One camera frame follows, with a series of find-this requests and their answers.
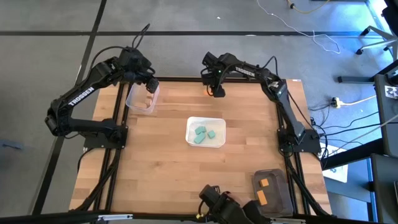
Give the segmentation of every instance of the orange block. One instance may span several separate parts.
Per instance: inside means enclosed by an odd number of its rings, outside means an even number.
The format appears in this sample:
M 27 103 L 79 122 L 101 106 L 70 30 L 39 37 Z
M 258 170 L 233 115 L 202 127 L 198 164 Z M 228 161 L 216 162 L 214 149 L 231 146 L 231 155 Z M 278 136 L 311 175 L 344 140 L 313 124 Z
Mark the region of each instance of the orange block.
M 257 191 L 257 196 L 259 197 L 259 201 L 261 205 L 266 205 L 267 199 L 266 199 L 266 195 L 264 194 L 264 192 L 262 190 Z
M 262 179 L 260 181 L 260 183 L 261 183 L 261 187 L 267 187 L 269 185 L 268 179 Z

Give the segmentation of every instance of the butcher block tabletop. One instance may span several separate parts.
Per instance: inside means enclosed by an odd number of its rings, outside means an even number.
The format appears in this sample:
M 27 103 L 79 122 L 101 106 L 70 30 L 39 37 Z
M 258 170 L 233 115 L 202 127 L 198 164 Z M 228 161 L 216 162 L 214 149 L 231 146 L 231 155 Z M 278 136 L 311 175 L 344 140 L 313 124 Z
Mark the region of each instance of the butcher block tabletop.
M 309 120 L 300 80 L 287 80 L 290 93 Z M 275 103 L 258 83 L 224 83 L 226 96 L 213 98 L 200 82 L 160 82 L 155 110 L 150 115 L 129 110 L 129 132 L 114 189 L 112 212 L 197 214 L 199 192 L 206 184 L 219 185 L 246 203 L 254 199 L 252 176 L 257 170 L 281 169 L 278 153 Z M 101 89 L 93 119 L 111 118 L 118 86 Z M 127 95 L 125 85 L 119 118 Z M 299 111 L 293 111 L 306 128 Z M 185 141 L 191 116 L 223 118 L 226 142 L 220 148 L 194 147 Z M 305 184 L 315 200 L 331 213 L 319 161 L 300 153 Z M 81 161 L 70 208 L 78 207 L 98 182 L 104 149 L 94 149 Z M 107 186 L 100 208 L 104 208 Z M 301 194 L 295 186 L 297 205 L 303 213 Z

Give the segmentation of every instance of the green foam cube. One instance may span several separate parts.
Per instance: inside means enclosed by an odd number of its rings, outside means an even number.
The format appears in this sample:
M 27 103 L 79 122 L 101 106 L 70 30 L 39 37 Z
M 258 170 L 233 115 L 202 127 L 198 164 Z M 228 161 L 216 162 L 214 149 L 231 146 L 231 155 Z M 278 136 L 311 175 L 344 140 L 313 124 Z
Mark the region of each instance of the green foam cube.
M 196 144 L 201 143 L 203 140 L 205 140 L 206 134 L 205 133 L 200 133 L 196 136 L 196 138 L 193 140 Z
M 206 132 L 206 128 L 204 126 L 200 126 L 195 129 L 196 134 L 200 134 L 200 133 L 204 133 L 204 132 Z
M 207 133 L 207 135 L 209 136 L 209 138 L 214 138 L 215 136 L 216 136 L 216 133 L 214 132 L 214 131 L 209 131 L 208 133 Z

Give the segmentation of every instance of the clear plastic container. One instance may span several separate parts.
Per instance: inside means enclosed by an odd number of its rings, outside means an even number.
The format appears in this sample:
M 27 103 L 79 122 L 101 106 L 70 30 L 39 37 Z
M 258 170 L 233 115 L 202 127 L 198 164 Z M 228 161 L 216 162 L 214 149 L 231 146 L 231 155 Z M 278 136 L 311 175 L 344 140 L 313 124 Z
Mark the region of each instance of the clear plastic container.
M 154 111 L 160 88 L 154 94 L 149 93 L 144 84 L 133 84 L 127 96 L 126 105 L 133 113 L 151 114 Z
M 196 144 L 193 140 L 196 138 L 196 128 L 204 126 L 206 127 L 206 138 L 201 143 Z M 209 131 L 214 131 L 216 136 L 210 139 L 207 135 Z M 221 118 L 201 118 L 201 117 L 190 117 L 187 121 L 187 132 L 185 133 L 185 140 L 191 146 L 200 147 L 221 147 L 225 144 L 226 138 L 226 123 Z

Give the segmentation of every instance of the black floor stripe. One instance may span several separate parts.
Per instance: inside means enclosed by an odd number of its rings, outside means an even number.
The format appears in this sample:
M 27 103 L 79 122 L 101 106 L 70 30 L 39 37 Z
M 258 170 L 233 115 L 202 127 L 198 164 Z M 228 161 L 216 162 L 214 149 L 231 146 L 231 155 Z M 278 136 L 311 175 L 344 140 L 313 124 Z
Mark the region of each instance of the black floor stripe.
M 90 31 L 23 31 L 23 30 L 7 30 L 0 31 L 0 36 L 83 36 L 91 35 Z
M 139 31 L 98 31 L 96 36 L 135 36 Z M 304 34 L 313 35 L 312 31 L 302 31 Z M 326 34 L 331 37 L 357 37 L 362 31 L 316 31 L 315 35 Z M 92 36 L 93 31 L 0 31 L 0 36 Z M 256 36 L 301 36 L 293 31 L 148 31 L 151 36 L 196 36 L 196 35 L 256 35 Z M 371 32 L 367 36 L 377 36 Z
M 106 1 L 107 0 L 102 0 L 101 4 L 99 5 L 99 9 L 98 9 L 97 16 L 95 18 L 93 29 L 91 30 L 90 38 L 88 39 L 86 50 L 85 50 L 85 53 L 83 55 L 83 59 L 81 60 L 81 64 L 80 64 L 81 68 L 80 68 L 79 74 L 76 77 L 76 83 L 80 83 L 82 81 L 82 79 L 83 79 L 84 74 L 85 74 L 87 63 L 88 63 L 88 59 L 90 58 L 91 50 L 93 49 L 96 33 L 98 31 L 98 27 L 100 26 L 102 15 L 104 14 Z
M 302 31 L 304 34 L 313 35 L 312 31 Z M 315 35 L 326 34 L 329 36 L 357 37 L 362 31 L 315 31 Z M 139 31 L 99 31 L 97 36 L 122 36 L 137 35 Z M 301 36 L 292 31 L 148 31 L 145 35 L 151 36 L 184 36 L 184 35 L 256 35 L 256 36 Z
M 95 19 L 95 23 L 94 23 L 92 31 L 90 32 L 90 38 L 88 39 L 88 43 L 87 43 L 87 46 L 86 46 L 85 53 L 83 55 L 83 59 L 81 60 L 81 67 L 80 67 L 79 74 L 78 74 L 78 76 L 76 78 L 75 85 L 79 84 L 82 81 L 82 79 L 83 79 L 83 75 L 85 73 L 87 62 L 88 62 L 88 59 L 90 57 L 91 50 L 93 48 L 95 35 L 96 35 L 97 31 L 98 31 L 98 26 L 99 26 L 99 24 L 101 22 L 102 15 L 104 13 L 105 5 L 106 5 L 106 0 L 101 0 L 101 4 L 99 5 L 99 9 L 98 9 L 98 13 L 97 13 L 97 16 L 96 16 L 96 19 Z M 58 158 L 59 158 L 59 155 L 61 153 L 61 149 L 62 149 L 62 145 L 63 145 L 63 139 L 64 139 L 63 137 L 56 138 L 55 142 L 54 142 L 54 144 L 52 146 L 52 149 L 51 149 L 52 153 L 51 153 L 51 156 L 50 156 L 49 165 L 46 168 L 45 175 L 44 175 L 44 178 L 42 179 L 42 184 L 40 186 L 40 190 L 39 190 L 38 195 L 37 195 L 37 200 L 36 200 L 36 202 L 34 204 L 34 207 L 33 207 L 33 211 L 32 211 L 33 215 L 39 215 L 42 212 L 42 209 L 43 209 L 43 206 L 44 206 L 44 203 L 45 203 L 45 199 L 47 197 L 47 193 L 49 191 L 50 184 L 51 184 L 51 181 L 52 181 L 52 176 L 53 176 L 53 174 L 55 172 L 55 168 L 57 166 Z

